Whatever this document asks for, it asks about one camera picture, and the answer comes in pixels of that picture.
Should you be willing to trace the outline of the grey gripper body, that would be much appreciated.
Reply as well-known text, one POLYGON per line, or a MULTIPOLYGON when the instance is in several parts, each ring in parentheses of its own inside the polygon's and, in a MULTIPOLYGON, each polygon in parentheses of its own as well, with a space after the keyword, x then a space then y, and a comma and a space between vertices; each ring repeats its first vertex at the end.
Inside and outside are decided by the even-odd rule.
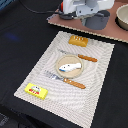
POLYGON ((97 12, 98 12, 98 7, 90 8, 88 6, 79 6, 76 8, 76 15, 80 19, 92 17, 97 12))

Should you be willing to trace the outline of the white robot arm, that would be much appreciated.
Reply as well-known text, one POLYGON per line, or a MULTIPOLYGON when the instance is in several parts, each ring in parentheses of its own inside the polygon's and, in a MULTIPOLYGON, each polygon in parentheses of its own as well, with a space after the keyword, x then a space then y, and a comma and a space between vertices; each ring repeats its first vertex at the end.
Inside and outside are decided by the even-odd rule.
POLYGON ((92 17, 102 10, 111 9, 115 0, 63 0, 59 16, 63 19, 92 17))

